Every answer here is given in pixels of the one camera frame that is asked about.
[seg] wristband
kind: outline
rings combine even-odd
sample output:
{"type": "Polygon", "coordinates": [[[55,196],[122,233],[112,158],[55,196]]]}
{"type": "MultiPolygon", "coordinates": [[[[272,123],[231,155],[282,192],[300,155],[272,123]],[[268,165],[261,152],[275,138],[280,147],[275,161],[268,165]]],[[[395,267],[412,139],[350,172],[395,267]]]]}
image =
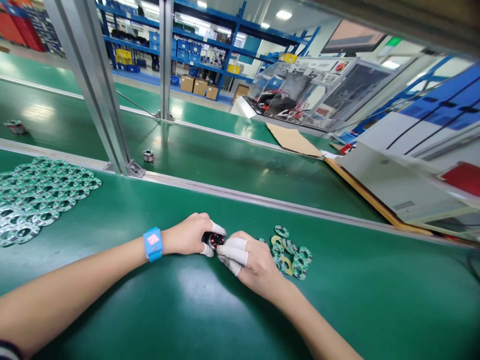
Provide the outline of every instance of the wristband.
{"type": "Polygon", "coordinates": [[[143,234],[143,243],[145,244],[145,257],[151,263],[162,257],[164,244],[158,227],[154,227],[143,234]]]}

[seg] green conveyor belt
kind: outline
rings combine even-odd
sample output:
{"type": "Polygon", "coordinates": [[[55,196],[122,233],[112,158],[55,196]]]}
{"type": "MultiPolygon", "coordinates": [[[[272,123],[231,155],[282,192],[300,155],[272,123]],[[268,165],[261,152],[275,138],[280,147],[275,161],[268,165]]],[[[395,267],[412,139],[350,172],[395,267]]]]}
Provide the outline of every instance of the green conveyor belt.
{"type": "MultiPolygon", "coordinates": [[[[83,100],[6,81],[0,81],[0,93],[2,118],[20,120],[30,131],[17,136],[0,126],[0,138],[108,160],[83,100]]],[[[183,103],[184,109],[191,106],[183,103]]],[[[122,121],[132,157],[147,170],[385,223],[323,161],[175,124],[164,148],[161,127],[153,118],[122,111],[122,121]],[[143,149],[154,151],[155,165],[143,162],[143,149]]]]}
{"type": "MultiPolygon", "coordinates": [[[[0,150],[0,172],[30,162],[0,150]]],[[[229,234],[283,225],[313,262],[292,281],[368,360],[469,360],[479,351],[480,286],[464,250],[138,179],[103,185],[42,228],[0,248],[0,295],[48,271],[208,212],[229,234]]],[[[294,328],[216,258],[170,255],[107,291],[36,359],[305,359],[294,328]]]]}
{"type": "MultiPolygon", "coordinates": [[[[82,94],[75,80],[75,76],[70,70],[45,65],[2,52],[0,52],[0,64],[0,75],[34,84],[41,84],[69,93],[82,94]]],[[[160,108],[159,93],[142,90],[118,82],[115,83],[115,88],[150,113],[155,114],[160,108]]],[[[118,101],[120,105],[137,109],[135,105],[120,95],[118,95],[118,101]]],[[[174,97],[170,98],[170,110],[175,118],[192,124],[278,145],[274,136],[262,121],[250,120],[246,117],[210,109],[174,97]]],[[[335,149],[329,146],[331,140],[325,138],[319,139],[317,136],[310,134],[303,135],[319,149],[336,153],[335,149]]]]}

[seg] aluminum frame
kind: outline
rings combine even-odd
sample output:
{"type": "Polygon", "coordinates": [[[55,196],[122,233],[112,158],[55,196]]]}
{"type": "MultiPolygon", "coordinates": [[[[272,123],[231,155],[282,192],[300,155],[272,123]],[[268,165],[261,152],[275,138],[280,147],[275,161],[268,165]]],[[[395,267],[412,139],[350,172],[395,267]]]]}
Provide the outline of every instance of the aluminum frame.
{"type": "Polygon", "coordinates": [[[141,177],[121,124],[105,42],[94,1],[45,0],[45,7],[116,174],[141,177]]]}

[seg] cable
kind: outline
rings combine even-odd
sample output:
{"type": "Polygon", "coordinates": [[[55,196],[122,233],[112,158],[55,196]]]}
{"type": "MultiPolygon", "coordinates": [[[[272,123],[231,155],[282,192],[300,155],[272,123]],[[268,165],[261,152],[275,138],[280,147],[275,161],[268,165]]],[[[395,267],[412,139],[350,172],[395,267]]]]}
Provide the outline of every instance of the cable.
{"type": "MultiPolygon", "coordinates": [[[[462,93],[465,89],[469,88],[472,84],[476,83],[478,80],[480,79],[480,76],[477,77],[474,81],[470,82],[467,86],[464,86],[460,91],[456,92],[454,95],[450,96],[448,98],[448,100],[446,100],[447,102],[449,102],[450,100],[454,99],[458,94],[462,93]]],[[[386,148],[387,150],[390,149],[392,147],[393,144],[395,144],[403,135],[405,135],[406,133],[408,133],[411,129],[413,129],[414,127],[416,127],[418,124],[420,124],[422,121],[424,121],[426,118],[428,118],[430,115],[432,115],[434,112],[436,112],[438,109],[440,109],[442,107],[442,105],[438,105],[434,110],[430,111],[427,115],[425,116],[422,116],[422,118],[420,120],[418,120],[417,122],[415,122],[412,126],[410,126],[408,129],[406,129],[404,132],[402,132],[400,135],[398,135],[395,140],[393,140],[391,142],[390,145],[388,145],[388,147],[386,148]]]]}
{"type": "MultiPolygon", "coordinates": [[[[469,108],[473,108],[475,105],[477,105],[478,103],[480,103],[480,99],[478,99],[477,101],[475,101],[472,105],[469,106],[469,108]]],[[[435,130],[433,133],[431,133],[429,136],[427,136],[426,138],[424,138],[422,141],[420,141],[417,145],[415,145],[414,147],[412,147],[410,150],[408,150],[406,153],[404,153],[403,155],[407,155],[409,152],[411,152],[413,149],[417,148],[419,145],[423,144],[424,142],[426,142],[428,139],[430,139],[432,136],[436,135],[438,132],[442,131],[443,129],[445,129],[446,127],[450,126],[451,124],[453,124],[454,122],[456,122],[460,117],[462,117],[464,114],[465,114],[465,110],[463,110],[461,113],[459,113],[457,116],[455,116],[452,120],[450,120],[449,122],[447,122],[445,125],[443,125],[442,127],[438,128],[437,130],[435,130]]]]}
{"type": "Polygon", "coordinates": [[[145,110],[143,107],[141,107],[140,105],[138,105],[136,102],[133,102],[132,100],[130,100],[128,97],[126,97],[125,95],[123,95],[120,91],[118,90],[115,90],[117,92],[117,94],[119,94],[120,96],[123,96],[125,99],[127,99],[129,102],[131,102],[132,104],[135,104],[136,106],[138,106],[140,109],[142,109],[144,112],[146,113],[149,113],[150,115],[152,115],[155,119],[157,119],[157,117],[155,115],[153,115],[151,112],[145,110]]]}

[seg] conveyor belt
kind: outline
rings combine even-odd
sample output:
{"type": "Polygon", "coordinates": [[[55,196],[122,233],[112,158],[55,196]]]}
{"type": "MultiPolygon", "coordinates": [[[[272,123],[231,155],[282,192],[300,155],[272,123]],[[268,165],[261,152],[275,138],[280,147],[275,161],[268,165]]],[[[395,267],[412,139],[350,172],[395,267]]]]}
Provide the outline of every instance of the conveyor belt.
{"type": "MultiPolygon", "coordinates": [[[[0,172],[31,161],[0,150],[0,172]]],[[[313,254],[293,280],[369,360],[475,359],[480,286],[465,250],[181,188],[96,174],[100,189],[24,245],[0,248],[0,295],[145,229],[205,211],[229,234],[288,228],[313,254]]],[[[308,359],[294,328],[216,258],[166,256],[129,274],[37,359],[308,359]]]]}

